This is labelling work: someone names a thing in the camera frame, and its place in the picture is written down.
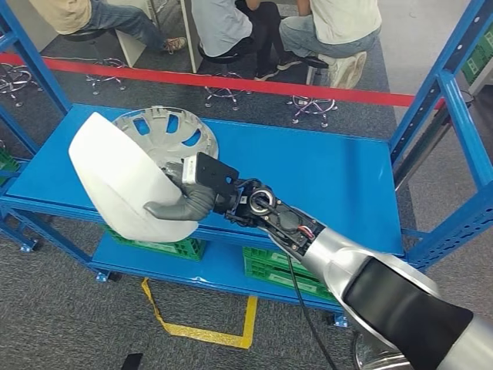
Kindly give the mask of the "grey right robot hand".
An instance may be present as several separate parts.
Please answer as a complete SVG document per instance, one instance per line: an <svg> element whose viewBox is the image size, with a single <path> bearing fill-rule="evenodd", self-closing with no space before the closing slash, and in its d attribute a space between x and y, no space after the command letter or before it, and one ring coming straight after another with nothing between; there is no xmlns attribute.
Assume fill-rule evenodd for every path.
<svg viewBox="0 0 493 370"><path fill-rule="evenodd" d="M143 208L161 220L201 221L213 210L216 193L200 184L183 184L182 163L167 162L162 169L174 185L182 191L182 196L174 205L164 205L149 201Z"/></svg>

